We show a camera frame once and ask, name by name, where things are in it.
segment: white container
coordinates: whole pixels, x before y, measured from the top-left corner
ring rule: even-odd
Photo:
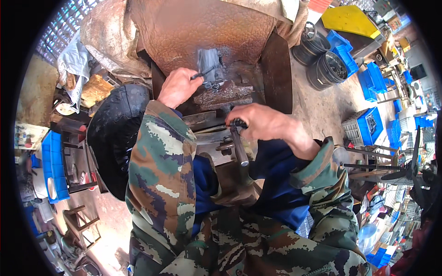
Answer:
[[[367,224],[359,230],[358,247],[364,256],[370,254],[376,243],[377,226]]]

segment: rusty steel surface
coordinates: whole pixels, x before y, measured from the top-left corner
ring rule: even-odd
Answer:
[[[273,32],[263,50],[260,64],[266,104],[284,114],[292,114],[292,71],[287,41]]]
[[[223,65],[256,64],[276,19],[218,0],[128,0],[149,56],[165,75],[197,70],[197,50],[217,48]]]
[[[235,105],[252,103],[253,86],[237,86],[227,81],[217,92],[204,91],[194,97],[194,102],[201,111],[216,110]]]
[[[184,116],[183,121],[184,121],[184,123],[186,123],[186,125],[188,125],[189,127],[192,127],[197,124],[202,124],[202,123],[208,122],[212,119],[215,119],[216,117],[217,117],[216,111],[208,111],[208,112]]]

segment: black bucket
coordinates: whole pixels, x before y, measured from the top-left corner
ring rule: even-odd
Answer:
[[[125,84],[115,88],[98,108],[86,133],[99,177],[121,201],[129,179],[130,154],[148,102],[149,91],[144,86]]]
[[[313,38],[303,34],[301,44],[292,48],[292,55],[300,64],[309,66],[331,48],[327,38],[316,33]]]
[[[307,67],[307,80],[318,91],[345,81],[348,77],[344,62],[333,52],[324,53],[317,62]]]

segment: camouflage sleeve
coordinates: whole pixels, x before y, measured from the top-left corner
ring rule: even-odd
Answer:
[[[324,140],[318,155],[303,170],[291,174],[291,184],[310,196],[309,212],[314,219],[309,238],[321,244],[354,251],[359,232],[347,170],[333,157],[331,137]]]
[[[170,108],[149,102],[132,149],[126,190],[134,223],[133,266],[143,257],[163,269],[191,241],[196,200],[194,141],[193,132]]]

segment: wire mesh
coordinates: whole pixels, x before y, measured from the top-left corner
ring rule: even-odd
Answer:
[[[57,66],[57,58],[79,30],[81,20],[98,2],[104,0],[70,0],[53,16],[38,41],[36,53],[51,64]]]

